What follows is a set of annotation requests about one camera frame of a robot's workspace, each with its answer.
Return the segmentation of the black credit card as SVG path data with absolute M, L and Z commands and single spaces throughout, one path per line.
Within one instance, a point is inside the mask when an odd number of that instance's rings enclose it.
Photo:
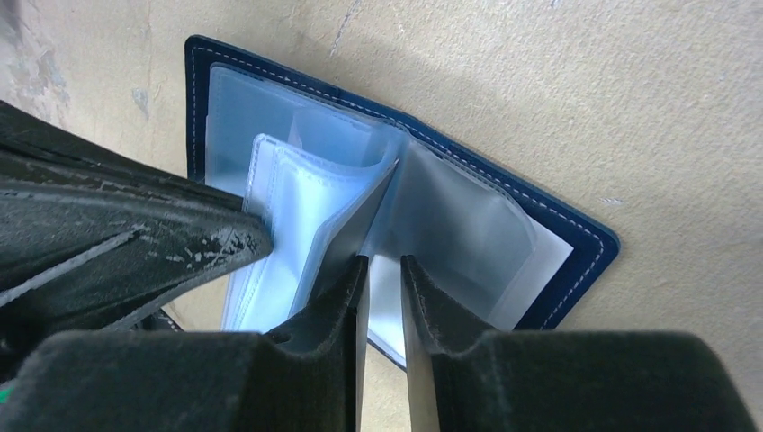
M 331 236 L 322 257 L 309 302 L 314 301 L 326 291 L 362 249 L 398 164 L 399 161 L 395 160 L 379 179 L 370 183 L 350 209 L 342 215 L 339 220 L 341 224 Z

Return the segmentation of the blue leather card holder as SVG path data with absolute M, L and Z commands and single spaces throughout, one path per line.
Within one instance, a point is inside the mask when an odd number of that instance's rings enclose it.
M 342 215 L 395 160 L 357 255 L 367 337 L 399 366 L 403 256 L 513 330 L 556 327 L 619 252 L 608 227 L 407 113 L 207 37 L 184 51 L 188 175 L 242 198 L 274 239 L 230 277 L 224 330 L 266 332 L 302 310 Z

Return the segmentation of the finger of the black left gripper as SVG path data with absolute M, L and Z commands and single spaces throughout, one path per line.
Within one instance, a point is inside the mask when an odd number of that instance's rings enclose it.
M 1 355 L 70 329 L 128 329 L 265 257 L 241 200 L 1 105 Z

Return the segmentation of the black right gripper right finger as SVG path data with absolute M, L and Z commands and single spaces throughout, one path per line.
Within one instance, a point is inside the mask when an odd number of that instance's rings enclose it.
M 752 431 L 699 337 L 664 331 L 501 331 L 400 260 L 416 431 Z

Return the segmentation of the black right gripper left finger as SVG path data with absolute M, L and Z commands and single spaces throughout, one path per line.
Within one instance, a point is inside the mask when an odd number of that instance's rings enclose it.
M 4 431 L 355 431 L 368 260 L 264 333 L 71 331 L 23 363 Z

